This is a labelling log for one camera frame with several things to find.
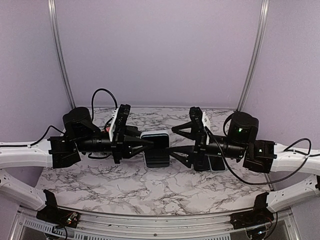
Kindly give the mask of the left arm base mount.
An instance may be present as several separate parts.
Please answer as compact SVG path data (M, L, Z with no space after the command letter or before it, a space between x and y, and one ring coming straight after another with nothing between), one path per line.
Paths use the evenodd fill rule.
M61 227L76 228L80 214L76 211L59 208L54 193L46 189L43 192L46 197L45 206L37 212L36 218Z

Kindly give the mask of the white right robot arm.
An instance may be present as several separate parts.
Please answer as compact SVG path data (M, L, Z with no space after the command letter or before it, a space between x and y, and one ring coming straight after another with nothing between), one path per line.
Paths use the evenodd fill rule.
M188 168L206 171L214 162L223 162L229 169L227 159L243 162L242 166L255 173L289 172L281 178L284 181L301 172L310 176L292 186L279 191L265 192L255 197L253 208L247 219L258 224L267 213L302 202L320 194L320 152L296 148L298 143L308 138L301 138L286 146L269 140L258 140L259 120L248 113L236 111L224 122L228 130L223 135L211 132L207 113L198 107L189 111L190 122L172 127L172 132L193 140L194 145L171 147L169 154Z

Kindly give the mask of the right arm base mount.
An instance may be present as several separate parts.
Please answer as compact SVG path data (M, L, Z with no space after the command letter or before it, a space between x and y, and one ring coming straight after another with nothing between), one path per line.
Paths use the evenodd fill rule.
M234 230L265 224L274 220L274 214L267 209L268 192L256 196L251 210L241 211L230 215L230 223Z

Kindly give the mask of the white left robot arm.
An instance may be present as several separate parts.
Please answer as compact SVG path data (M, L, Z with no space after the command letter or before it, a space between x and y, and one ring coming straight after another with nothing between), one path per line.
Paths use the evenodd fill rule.
M86 107L76 107L63 116L65 133L34 143L0 144L0 191L24 206L42 211L53 223L63 219L55 195L48 190L38 190L10 176L7 168L44 167L68 168L81 161L80 154L111 154L116 164L122 159L151 149L151 141L140 138L137 127L127 126L130 105L122 104L113 115L108 131L96 126Z

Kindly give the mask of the black phone light-blue edge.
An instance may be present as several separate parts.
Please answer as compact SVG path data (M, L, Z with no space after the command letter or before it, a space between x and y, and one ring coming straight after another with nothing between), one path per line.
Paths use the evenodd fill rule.
M210 169L214 172L224 172L225 163L221 157L209 156Z

